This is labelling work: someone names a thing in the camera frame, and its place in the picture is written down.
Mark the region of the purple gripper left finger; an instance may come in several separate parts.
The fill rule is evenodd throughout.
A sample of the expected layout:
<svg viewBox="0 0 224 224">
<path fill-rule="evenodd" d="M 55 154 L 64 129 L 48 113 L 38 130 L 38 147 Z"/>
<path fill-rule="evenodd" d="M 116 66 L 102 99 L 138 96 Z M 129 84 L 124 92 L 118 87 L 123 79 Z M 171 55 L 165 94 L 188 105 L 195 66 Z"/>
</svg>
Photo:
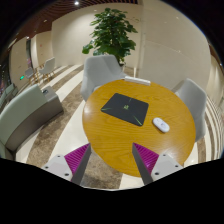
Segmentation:
<svg viewBox="0 0 224 224">
<path fill-rule="evenodd" d="M 42 169 L 79 185 L 90 155 L 91 144 L 88 143 L 66 155 L 57 154 L 43 165 Z"/>
</svg>

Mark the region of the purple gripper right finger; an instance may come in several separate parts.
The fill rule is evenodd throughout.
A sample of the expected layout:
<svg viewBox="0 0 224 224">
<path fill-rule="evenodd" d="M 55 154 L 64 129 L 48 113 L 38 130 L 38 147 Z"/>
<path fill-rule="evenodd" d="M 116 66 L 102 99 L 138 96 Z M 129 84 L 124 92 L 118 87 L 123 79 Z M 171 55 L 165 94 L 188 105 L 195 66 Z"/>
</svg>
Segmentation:
<svg viewBox="0 0 224 224">
<path fill-rule="evenodd" d="M 132 154 L 145 185 L 182 169 L 168 154 L 157 154 L 137 143 L 132 144 Z"/>
</svg>

